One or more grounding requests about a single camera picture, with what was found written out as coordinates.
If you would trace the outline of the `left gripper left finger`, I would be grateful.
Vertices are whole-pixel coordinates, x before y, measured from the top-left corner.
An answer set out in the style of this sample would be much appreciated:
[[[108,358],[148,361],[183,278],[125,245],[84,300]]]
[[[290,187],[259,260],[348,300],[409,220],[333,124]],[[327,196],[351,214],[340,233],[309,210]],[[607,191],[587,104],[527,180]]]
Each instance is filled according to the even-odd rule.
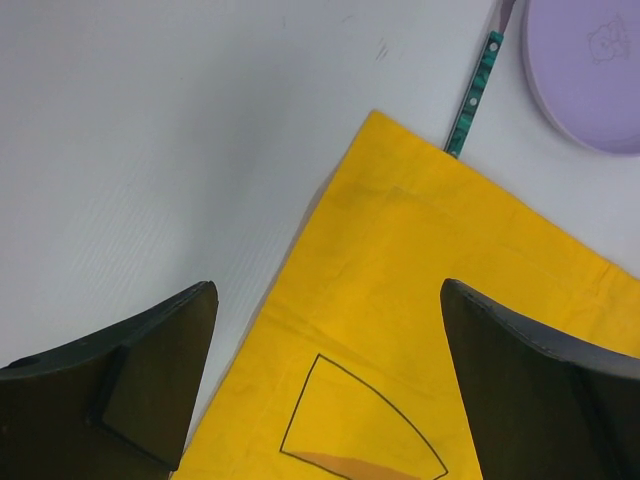
[[[219,300],[199,282],[1,370],[4,479],[167,479],[178,470]]]

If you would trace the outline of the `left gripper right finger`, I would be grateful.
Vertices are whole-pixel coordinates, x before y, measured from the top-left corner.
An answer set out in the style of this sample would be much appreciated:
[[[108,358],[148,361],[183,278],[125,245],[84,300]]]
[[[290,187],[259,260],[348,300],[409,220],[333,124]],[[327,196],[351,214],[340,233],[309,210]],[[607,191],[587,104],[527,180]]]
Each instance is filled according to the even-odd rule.
[[[446,338],[486,479],[636,479],[639,361],[444,281]]]

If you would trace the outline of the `yellow Pikachu cloth placemat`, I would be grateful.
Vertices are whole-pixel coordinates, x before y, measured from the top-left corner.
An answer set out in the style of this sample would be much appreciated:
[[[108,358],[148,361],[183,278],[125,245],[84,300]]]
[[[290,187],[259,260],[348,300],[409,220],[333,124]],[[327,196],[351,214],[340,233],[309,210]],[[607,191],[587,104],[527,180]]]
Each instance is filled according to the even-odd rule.
[[[441,316],[448,278],[581,339],[639,352],[636,279],[374,111],[178,477],[479,478]]]

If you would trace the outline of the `purple plastic plate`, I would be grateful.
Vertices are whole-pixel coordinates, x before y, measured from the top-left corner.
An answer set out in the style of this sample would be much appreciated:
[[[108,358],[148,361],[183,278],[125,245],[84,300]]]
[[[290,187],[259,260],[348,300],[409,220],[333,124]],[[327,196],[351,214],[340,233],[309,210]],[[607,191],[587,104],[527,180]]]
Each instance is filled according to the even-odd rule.
[[[531,92],[559,132],[594,151],[638,155],[638,2],[529,1],[522,53]]]

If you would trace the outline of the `fork with green handle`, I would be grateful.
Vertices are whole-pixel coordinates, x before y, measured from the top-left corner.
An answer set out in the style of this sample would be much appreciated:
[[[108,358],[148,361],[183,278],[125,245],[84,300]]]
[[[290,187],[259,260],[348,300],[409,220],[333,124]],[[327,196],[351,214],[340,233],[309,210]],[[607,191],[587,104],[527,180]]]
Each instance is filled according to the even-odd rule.
[[[461,154],[470,133],[491,72],[504,42],[504,35],[515,3],[515,0],[495,2],[487,35],[445,143],[444,151],[454,158],[458,158]]]

